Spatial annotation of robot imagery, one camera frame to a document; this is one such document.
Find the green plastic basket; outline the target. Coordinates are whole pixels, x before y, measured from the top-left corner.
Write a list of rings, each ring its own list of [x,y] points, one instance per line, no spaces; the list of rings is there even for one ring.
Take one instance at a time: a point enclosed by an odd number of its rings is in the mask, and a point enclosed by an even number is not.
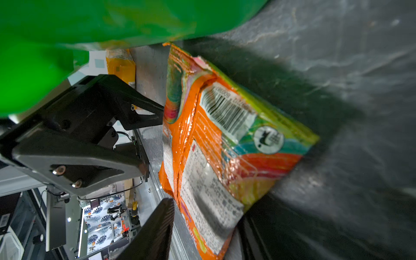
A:
[[[2,1],[1,117],[25,112],[88,62],[126,49],[234,29],[264,1]]]

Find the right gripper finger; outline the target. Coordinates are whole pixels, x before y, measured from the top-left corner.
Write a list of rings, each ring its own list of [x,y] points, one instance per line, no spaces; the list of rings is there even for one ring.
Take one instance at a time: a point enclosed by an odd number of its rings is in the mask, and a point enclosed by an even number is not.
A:
[[[164,198],[119,260],[167,260],[174,224],[174,200]]]

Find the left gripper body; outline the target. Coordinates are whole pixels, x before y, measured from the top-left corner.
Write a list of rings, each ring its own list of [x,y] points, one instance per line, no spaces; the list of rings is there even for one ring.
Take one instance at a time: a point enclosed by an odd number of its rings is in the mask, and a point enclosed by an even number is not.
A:
[[[112,149],[117,133],[109,122],[116,119],[97,87],[98,76],[87,76],[74,87],[1,135],[1,161],[22,167],[11,155],[24,138],[39,130],[52,130],[84,143]]]

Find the orange candy bag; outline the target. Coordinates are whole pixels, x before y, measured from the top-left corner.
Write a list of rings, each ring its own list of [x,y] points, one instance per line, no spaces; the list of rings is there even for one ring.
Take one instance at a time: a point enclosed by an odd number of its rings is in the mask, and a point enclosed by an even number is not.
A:
[[[170,44],[162,188],[199,255],[221,260],[243,215],[318,142],[302,123]]]

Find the yellow candy bag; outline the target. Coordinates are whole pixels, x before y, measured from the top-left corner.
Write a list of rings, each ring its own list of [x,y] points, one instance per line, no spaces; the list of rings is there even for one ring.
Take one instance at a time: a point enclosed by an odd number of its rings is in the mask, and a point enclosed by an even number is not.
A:
[[[136,89],[136,64],[129,49],[106,51],[107,71]]]

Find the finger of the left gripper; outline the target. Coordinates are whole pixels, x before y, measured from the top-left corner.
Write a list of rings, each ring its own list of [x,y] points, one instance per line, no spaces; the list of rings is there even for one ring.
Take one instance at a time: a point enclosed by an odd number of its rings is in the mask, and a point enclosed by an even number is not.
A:
[[[164,107],[140,94],[117,76],[98,76],[97,87],[125,130],[162,124]]]
[[[11,155],[34,179],[79,197],[148,172],[148,165],[135,155],[52,130],[39,130],[22,139]]]

